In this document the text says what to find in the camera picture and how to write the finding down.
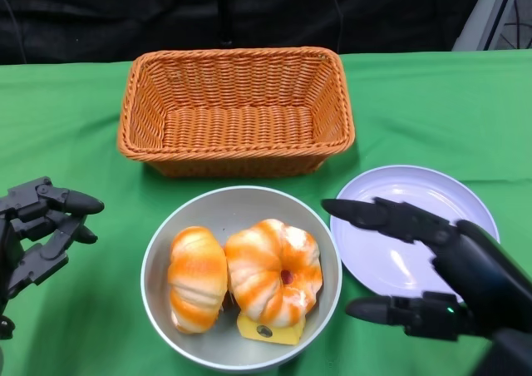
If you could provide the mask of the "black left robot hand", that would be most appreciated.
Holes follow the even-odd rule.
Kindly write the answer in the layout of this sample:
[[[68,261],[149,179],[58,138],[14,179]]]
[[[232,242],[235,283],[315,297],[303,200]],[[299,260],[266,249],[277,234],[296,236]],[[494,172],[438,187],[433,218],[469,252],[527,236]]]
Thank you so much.
[[[48,177],[8,189],[1,198],[1,308],[63,267],[73,243],[96,243],[85,222],[104,208],[97,198],[57,187]]]

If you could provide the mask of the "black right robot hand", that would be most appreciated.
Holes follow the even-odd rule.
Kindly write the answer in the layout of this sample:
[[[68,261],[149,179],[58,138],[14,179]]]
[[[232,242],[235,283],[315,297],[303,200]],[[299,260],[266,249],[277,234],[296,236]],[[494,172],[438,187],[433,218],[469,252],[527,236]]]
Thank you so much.
[[[420,241],[436,273],[452,288],[407,298],[355,299],[346,313],[374,324],[401,326],[409,336],[456,341],[461,335],[491,338],[501,329],[531,331],[531,281],[477,224],[455,224],[406,202],[324,199],[329,214],[363,230],[407,244]]]

